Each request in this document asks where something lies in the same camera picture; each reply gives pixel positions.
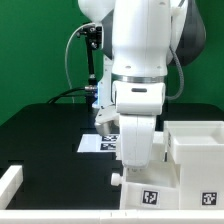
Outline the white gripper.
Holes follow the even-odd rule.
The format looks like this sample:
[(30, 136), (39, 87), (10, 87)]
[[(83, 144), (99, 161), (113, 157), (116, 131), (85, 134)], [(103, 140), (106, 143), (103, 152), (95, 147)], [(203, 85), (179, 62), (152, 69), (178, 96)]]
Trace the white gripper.
[(124, 167), (146, 168), (148, 166), (155, 125), (155, 116), (120, 116), (121, 160)]

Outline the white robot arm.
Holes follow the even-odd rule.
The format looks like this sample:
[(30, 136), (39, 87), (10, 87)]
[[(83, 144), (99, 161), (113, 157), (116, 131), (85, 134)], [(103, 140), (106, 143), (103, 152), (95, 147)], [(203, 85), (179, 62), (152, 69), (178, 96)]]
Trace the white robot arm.
[(165, 101), (167, 67), (190, 64), (204, 48), (196, 0), (78, 0), (78, 6), (102, 29), (102, 51), (112, 61), (110, 99), (98, 110), (96, 129), (107, 135), (117, 124), (123, 165), (145, 168)]

